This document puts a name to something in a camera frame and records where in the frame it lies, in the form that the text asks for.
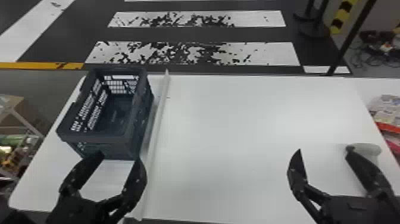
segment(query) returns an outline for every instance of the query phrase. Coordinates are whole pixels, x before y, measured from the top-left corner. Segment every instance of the white table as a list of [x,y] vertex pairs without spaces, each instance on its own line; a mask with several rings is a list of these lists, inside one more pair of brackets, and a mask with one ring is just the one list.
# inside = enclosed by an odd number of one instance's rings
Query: white table
[[[289,189],[290,157],[302,149],[310,184],[317,188],[362,196],[365,191],[344,160],[345,145],[354,142],[382,147],[379,166],[400,194],[400,169],[357,85],[334,77],[172,76],[143,217],[313,223]],[[65,110],[11,196],[11,207],[54,207],[59,185],[79,161],[54,133]],[[118,194],[131,165],[103,162],[82,195],[99,200]],[[113,175],[106,180],[105,174]]]

